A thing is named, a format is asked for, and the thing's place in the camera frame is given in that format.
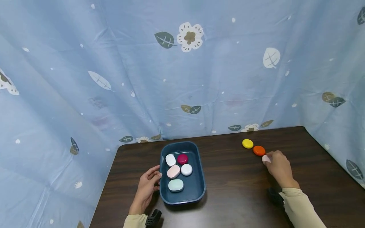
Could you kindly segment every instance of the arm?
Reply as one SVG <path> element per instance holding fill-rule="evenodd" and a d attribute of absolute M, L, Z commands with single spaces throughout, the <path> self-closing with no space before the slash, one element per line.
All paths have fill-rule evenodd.
<path fill-rule="evenodd" d="M 162 174 L 158 171 L 159 168 L 159 165 L 150 168 L 139 179 L 138 189 L 123 228 L 145 227 L 147 215 L 144 212 L 152 200 L 153 193 L 160 189 L 159 184 Z"/>
<path fill-rule="evenodd" d="M 264 162 L 264 164 L 282 188 L 279 194 L 284 199 L 285 212 L 294 227 L 326 228 L 308 196 L 301 191 L 298 182 L 294 180 L 290 163 L 285 155 L 277 150 L 268 153 L 267 156 L 271 162 Z"/>

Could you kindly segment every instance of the sleeve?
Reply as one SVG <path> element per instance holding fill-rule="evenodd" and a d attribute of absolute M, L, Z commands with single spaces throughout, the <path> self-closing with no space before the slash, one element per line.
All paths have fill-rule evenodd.
<path fill-rule="evenodd" d="M 145 228 L 147 215 L 128 215 L 123 228 Z"/>
<path fill-rule="evenodd" d="M 295 228 L 326 228 L 313 205 L 300 189 L 283 188 L 279 193 L 284 199 L 284 208 Z"/>

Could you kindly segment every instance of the dark brown table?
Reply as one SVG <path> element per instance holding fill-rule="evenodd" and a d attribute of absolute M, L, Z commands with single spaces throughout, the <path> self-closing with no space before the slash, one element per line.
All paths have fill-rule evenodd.
<path fill-rule="evenodd" d="M 190 139 L 127 144 L 118 149 L 91 228 L 121 228 L 139 177 L 159 164 L 168 143 L 192 141 L 199 147 L 207 192 L 196 205 L 170 207 L 156 194 L 147 214 L 162 211 L 158 227 L 285 228 L 285 213 L 272 205 L 266 189 L 276 185 L 261 157 L 244 149 L 251 139 L 267 151 L 281 150 L 328 228 L 365 227 L 365 191 L 303 127 L 214 135 Z"/>

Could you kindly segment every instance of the blue plastic tray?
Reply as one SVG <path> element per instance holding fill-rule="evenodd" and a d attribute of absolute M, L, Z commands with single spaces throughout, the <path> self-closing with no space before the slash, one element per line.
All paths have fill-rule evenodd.
<path fill-rule="evenodd" d="M 186 154 L 188 156 L 188 164 L 193 168 L 193 173 L 190 176 L 186 177 L 180 173 L 176 177 L 176 179 L 184 182 L 184 189 L 181 192 L 171 192 L 168 188 L 170 179 L 167 177 L 167 171 L 169 166 L 165 162 L 165 157 L 168 154 L 173 154 L 176 160 L 180 154 Z M 206 184 L 199 150 L 195 143 L 179 142 L 166 145 L 161 151 L 160 172 L 162 173 L 160 196 L 166 204 L 176 205 L 198 202 L 204 196 Z"/>

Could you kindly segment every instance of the blue curtain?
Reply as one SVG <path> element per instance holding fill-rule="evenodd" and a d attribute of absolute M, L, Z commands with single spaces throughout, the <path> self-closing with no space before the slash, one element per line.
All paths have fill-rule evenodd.
<path fill-rule="evenodd" d="M 2 227 L 88 227 L 126 143 L 303 125 L 365 187 L 365 0 L 0 6 Z"/>

